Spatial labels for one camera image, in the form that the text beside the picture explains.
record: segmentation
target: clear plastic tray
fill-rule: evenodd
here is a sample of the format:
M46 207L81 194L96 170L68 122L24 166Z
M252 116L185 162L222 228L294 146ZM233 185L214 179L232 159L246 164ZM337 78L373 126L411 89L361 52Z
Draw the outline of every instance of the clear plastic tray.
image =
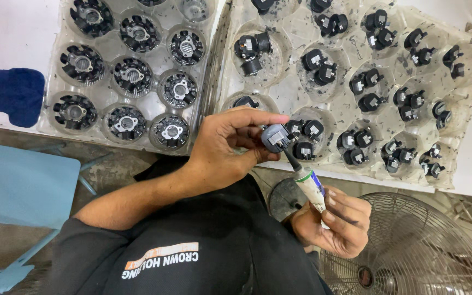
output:
M293 119L316 119L323 124L324 134L315 143L316 159L303 161L304 165L380 180L453 188L458 148L472 115L472 36L414 7L398 6L395 1L333 0L323 14L329 17L345 14L349 27L335 37L321 37L315 23L319 14L311 11L310 2L277 1L265 15L259 15L250 0L232 2L222 74L216 84L219 99L210 102L214 111L231 108L236 99L248 95L259 102L261 110L288 114ZM367 15L380 9L387 11L390 31L397 30L397 37L392 46L378 51L368 45L364 22ZM407 36L417 28L428 32L417 49L438 49L431 63L422 67L413 64L410 51L404 48ZM269 32L273 53L260 58L263 69L256 76L245 77L240 67L243 61L236 56L233 46L242 35L264 31ZM465 54L456 61L465 64L465 76L453 79L442 58L455 45ZM310 76L314 73L308 74L301 63L301 57L314 48L319 48L324 57L338 65L336 80L323 87L314 83ZM349 87L351 79L372 68L377 68L384 79L355 96ZM425 104L419 108L417 120L404 122L393 103L396 91L403 87L408 87L409 93L426 91ZM376 111L363 112L358 100L368 93L389 101ZM450 123L438 130L432 109L440 100L453 115ZM359 166L346 164L344 150L337 147L338 137L345 131L368 126L374 136L374 143L363 149L369 161ZM389 173L381 150L393 138L415 150L410 164L401 164L396 173ZM442 158L424 156L435 143L442 147ZM445 167L438 178L425 175L420 165L425 158Z
M56 137L66 137L76 140L91 141L100 144L122 146L130 149L146 150L165 154L185 155L190 153L191 143L198 128L200 120L200 109L202 104L199 95L203 89L205 71L209 59L210 36L215 20L218 1L210 0L162 0L142 1L147 4L155 4L152 7L145 6L138 0L100 0L98 4L106 4L113 17L112 28L103 36L92 37L84 34L75 24L70 10L75 11L75 3L70 0L61 0L61 32L56 37L50 61L50 71L47 77L43 108L37 124L37 130L41 133ZM121 22L133 15L148 18L156 29L156 46L147 49L144 53L131 50L123 42L120 28ZM170 44L175 34L187 30L195 33L202 42L202 56L199 62L191 66L183 66L173 58ZM98 81L79 82L63 70L60 57L66 53L69 46L87 45L93 51L98 52L103 59L105 70ZM149 91L141 93L130 93L123 90L115 81L115 65L121 63L125 58L134 58L142 61L148 66L151 73ZM185 107L171 107L164 99L165 83L169 75L184 73L190 77L189 81L195 83L196 98ZM78 95L88 98L94 105L98 117L90 128L85 130L70 130L55 120L54 105L60 98L70 95ZM108 116L110 109L115 105L130 105L141 112L145 119L145 131L135 140L122 140L109 134ZM150 138L151 126L154 118L168 114L180 117L187 123L188 136L183 144L178 147L168 147L159 144Z

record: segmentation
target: electric fan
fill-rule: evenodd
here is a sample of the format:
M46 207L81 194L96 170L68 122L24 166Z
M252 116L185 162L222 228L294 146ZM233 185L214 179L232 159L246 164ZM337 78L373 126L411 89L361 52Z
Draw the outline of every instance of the electric fan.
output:
M472 295L472 240L458 225L409 196L360 198L372 205L364 251L353 259L320 255L320 274L336 295Z

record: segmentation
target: glue tube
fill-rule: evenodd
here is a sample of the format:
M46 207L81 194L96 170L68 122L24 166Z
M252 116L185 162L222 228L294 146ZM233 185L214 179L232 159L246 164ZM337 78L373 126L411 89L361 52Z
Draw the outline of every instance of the glue tube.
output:
M294 169L294 182L302 189L318 212L322 213L325 210L325 190L320 184L320 180L310 167L302 167L287 149L283 149L283 151ZM321 227L329 229L323 220Z

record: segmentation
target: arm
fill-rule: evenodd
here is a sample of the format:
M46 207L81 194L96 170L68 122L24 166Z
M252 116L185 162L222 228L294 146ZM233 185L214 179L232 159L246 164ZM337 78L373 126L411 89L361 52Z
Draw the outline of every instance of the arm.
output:
M238 107L208 116L190 160L179 170L106 194L84 206L75 218L95 227L126 230L159 208L174 202L227 187L257 163L278 161L261 144L257 125L285 124L288 116ZM234 147L247 148L236 155Z

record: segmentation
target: hand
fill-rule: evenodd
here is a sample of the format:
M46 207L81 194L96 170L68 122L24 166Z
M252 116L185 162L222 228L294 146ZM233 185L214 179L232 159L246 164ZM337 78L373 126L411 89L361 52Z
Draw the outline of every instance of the hand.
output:
M269 152L261 141L258 125L285 124L286 115L241 106L206 117L201 126L190 159L181 170L199 187L198 193L225 188L246 174L256 164L278 161L279 154ZM234 147L248 149L242 155Z
M304 247L315 245L343 258L354 258L367 245L371 204L325 187L326 210L321 214L310 203L292 214L291 224ZM321 220L331 229L321 227Z

